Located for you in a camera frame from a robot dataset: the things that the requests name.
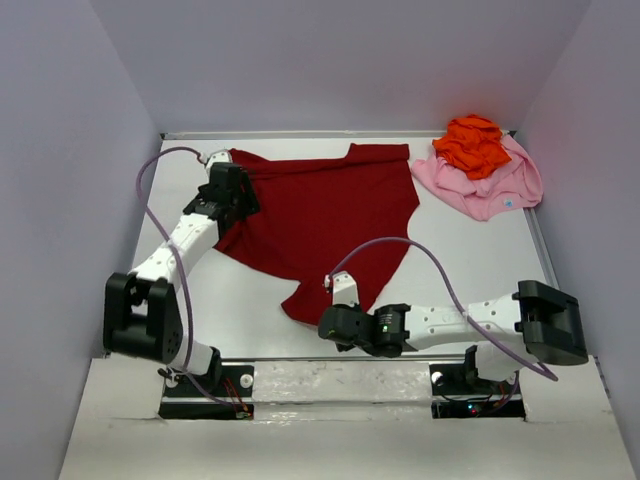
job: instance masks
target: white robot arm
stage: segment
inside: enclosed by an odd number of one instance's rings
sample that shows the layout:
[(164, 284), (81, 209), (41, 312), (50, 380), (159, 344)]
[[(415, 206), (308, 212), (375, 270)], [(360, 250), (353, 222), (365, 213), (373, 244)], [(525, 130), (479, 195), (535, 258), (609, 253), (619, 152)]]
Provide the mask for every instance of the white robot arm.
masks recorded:
[(183, 333), (176, 300), (181, 278), (174, 257), (180, 256), (185, 276), (236, 222), (259, 211), (247, 172), (220, 151), (205, 164), (209, 182), (184, 208), (170, 235), (129, 273), (114, 273), (106, 284), (103, 345), (114, 351), (154, 360), (217, 383), (220, 352)]
[(472, 342), (459, 374), (467, 381), (501, 382), (523, 364), (486, 340), (468, 315), (492, 339), (521, 359), (536, 364), (578, 365), (588, 360), (578, 301), (535, 281), (518, 283), (513, 295), (472, 303), (463, 315), (456, 307), (396, 304), (362, 312), (357, 284), (347, 272), (325, 280), (333, 306), (320, 321), (318, 334), (332, 340), (339, 351), (359, 347), (379, 357), (398, 357), (436, 345)]

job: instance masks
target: gray wall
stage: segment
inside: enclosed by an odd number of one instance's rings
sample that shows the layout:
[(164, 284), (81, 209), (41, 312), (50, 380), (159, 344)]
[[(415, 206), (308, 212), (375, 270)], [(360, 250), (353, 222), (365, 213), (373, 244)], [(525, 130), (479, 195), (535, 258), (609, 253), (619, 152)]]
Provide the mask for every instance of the gray wall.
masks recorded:
[(92, 2), (165, 132), (517, 128), (589, 4)]
[(545, 185), (539, 218), (561, 286), (640, 472), (640, 2), (594, 2), (519, 138)]
[(86, 0), (0, 5), (0, 478), (58, 477), (156, 128)]

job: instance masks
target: pink cloth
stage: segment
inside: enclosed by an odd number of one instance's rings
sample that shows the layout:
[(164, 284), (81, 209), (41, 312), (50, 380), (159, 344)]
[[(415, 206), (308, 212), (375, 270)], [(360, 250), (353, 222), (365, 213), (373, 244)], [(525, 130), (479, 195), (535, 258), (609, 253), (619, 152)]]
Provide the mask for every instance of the pink cloth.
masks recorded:
[(469, 180), (435, 153), (416, 160), (411, 172), (435, 196), (476, 220), (537, 205), (542, 200), (542, 180), (533, 160), (511, 136), (502, 137), (501, 143), (511, 161), (481, 180)]

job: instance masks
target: orange shirt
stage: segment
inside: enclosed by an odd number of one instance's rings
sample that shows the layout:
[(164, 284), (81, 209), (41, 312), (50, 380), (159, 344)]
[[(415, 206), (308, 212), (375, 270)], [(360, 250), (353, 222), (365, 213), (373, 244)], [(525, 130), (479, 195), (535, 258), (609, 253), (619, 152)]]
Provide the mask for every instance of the orange shirt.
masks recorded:
[(433, 146), (438, 157), (464, 171), (467, 178), (480, 180), (511, 161), (501, 138), (500, 128), (491, 120), (468, 115), (451, 120), (447, 134), (434, 140)]

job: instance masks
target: dark red t-shirt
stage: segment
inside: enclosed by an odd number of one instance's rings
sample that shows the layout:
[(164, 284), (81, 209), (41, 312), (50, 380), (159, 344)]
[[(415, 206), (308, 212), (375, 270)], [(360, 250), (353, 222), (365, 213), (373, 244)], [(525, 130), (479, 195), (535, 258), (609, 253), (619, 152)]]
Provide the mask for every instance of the dark red t-shirt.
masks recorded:
[[(378, 237), (407, 238), (419, 205), (407, 145), (351, 145), (344, 158), (269, 161), (231, 150), (251, 177), (260, 212), (237, 223), (216, 248), (261, 272), (298, 280), (282, 308), (317, 325), (331, 305), (324, 276), (358, 245)], [(383, 243), (352, 258), (347, 270), (368, 310), (391, 279), (408, 245)]]

